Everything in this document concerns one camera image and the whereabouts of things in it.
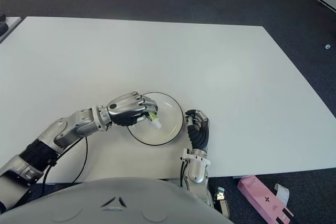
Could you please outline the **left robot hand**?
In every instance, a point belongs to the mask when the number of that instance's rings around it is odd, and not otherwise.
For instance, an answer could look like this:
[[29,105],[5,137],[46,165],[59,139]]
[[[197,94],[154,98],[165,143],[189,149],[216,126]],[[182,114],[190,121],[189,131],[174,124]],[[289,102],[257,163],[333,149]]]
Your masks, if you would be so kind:
[[131,126],[150,112],[156,114],[158,106],[151,98],[133,91],[110,101],[107,110],[114,124]]

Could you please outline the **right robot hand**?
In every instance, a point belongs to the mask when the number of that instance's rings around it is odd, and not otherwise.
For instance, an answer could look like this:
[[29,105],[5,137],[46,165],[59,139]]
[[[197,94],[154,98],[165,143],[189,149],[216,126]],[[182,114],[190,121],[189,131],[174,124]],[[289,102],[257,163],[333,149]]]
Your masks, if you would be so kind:
[[207,152],[209,141],[209,119],[201,110],[188,110],[185,112],[188,137],[192,149]]

